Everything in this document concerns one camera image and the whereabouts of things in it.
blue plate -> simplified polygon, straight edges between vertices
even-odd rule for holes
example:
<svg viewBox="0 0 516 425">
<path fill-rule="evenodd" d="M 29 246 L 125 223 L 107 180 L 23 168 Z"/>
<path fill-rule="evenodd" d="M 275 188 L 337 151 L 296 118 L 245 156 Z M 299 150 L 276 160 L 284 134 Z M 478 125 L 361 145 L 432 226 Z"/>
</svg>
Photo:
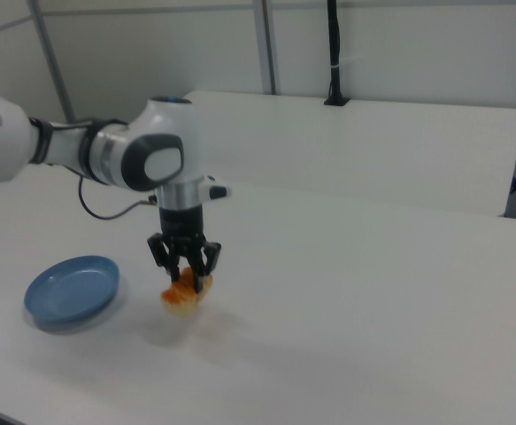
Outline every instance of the blue plate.
<svg viewBox="0 0 516 425">
<path fill-rule="evenodd" d="M 97 256 L 68 259 L 48 268 L 29 285 L 26 309 L 38 320 L 67 323 L 108 305 L 118 290 L 119 269 Z"/>
</svg>

orange object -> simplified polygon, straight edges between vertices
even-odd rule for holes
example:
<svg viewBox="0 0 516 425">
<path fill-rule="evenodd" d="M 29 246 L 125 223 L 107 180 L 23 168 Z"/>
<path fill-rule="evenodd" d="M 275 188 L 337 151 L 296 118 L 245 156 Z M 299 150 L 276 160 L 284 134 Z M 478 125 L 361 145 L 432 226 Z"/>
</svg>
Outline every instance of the orange object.
<svg viewBox="0 0 516 425">
<path fill-rule="evenodd" d="M 195 311 L 198 303 L 212 286 L 212 276 L 207 276 L 203 290 L 198 294 L 195 291 L 193 279 L 192 268 L 183 268 L 179 280 L 171 283 L 168 290 L 161 292 L 161 301 L 168 313 L 175 316 L 188 316 Z"/>
</svg>

white desk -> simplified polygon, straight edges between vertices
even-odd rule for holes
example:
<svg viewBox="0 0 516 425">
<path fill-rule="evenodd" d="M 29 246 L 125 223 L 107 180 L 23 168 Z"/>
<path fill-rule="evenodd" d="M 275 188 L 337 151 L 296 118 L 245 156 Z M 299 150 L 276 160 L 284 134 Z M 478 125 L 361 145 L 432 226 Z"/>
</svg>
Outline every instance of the white desk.
<svg viewBox="0 0 516 425">
<path fill-rule="evenodd" d="M 503 214 L 516 110 L 190 93 L 209 172 L 288 189 Z"/>
<path fill-rule="evenodd" d="M 234 184 L 196 317 L 167 316 L 158 211 L 82 211 L 77 179 L 0 185 L 0 412 L 39 424 L 516 424 L 516 220 Z M 94 183 L 102 213 L 137 195 Z M 109 309 L 42 332 L 27 285 L 73 256 L 121 271 Z"/>
</svg>

white wall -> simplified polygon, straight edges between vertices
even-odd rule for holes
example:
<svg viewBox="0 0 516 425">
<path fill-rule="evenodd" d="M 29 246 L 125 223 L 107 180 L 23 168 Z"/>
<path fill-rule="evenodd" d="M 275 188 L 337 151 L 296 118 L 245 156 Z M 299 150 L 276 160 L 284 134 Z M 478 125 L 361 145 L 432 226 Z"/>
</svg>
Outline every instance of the white wall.
<svg viewBox="0 0 516 425">
<path fill-rule="evenodd" d="M 325 97 L 326 6 L 291 3 L 290 9 L 273 4 L 278 88 L 284 95 Z M 342 69 L 345 95 L 516 108 L 516 4 L 344 7 L 338 13 L 341 59 L 355 58 Z M 516 196 L 509 213 L 516 216 Z"/>
<path fill-rule="evenodd" d="M 30 116 L 65 120 L 25 0 L 0 0 L 0 95 Z"/>
<path fill-rule="evenodd" d="M 194 89 L 264 91 L 251 0 L 41 5 L 77 117 L 131 120 L 147 98 Z"/>
</svg>

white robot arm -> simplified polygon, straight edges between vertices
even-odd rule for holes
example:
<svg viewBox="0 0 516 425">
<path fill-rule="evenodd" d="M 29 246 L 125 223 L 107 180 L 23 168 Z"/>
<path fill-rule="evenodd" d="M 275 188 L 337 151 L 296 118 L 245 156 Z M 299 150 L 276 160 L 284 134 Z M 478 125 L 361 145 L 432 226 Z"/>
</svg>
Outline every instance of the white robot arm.
<svg viewBox="0 0 516 425">
<path fill-rule="evenodd" d="M 27 164 L 70 168 L 102 184 L 157 193 L 162 233 L 148 240 L 160 267 L 179 279 L 179 259 L 203 288 L 216 266 L 220 244 L 203 233 L 205 201 L 227 197 L 230 189 L 200 170 L 195 108 L 186 99 L 153 97 L 133 122 L 91 120 L 58 125 L 29 119 L 0 97 L 0 182 Z"/>
</svg>

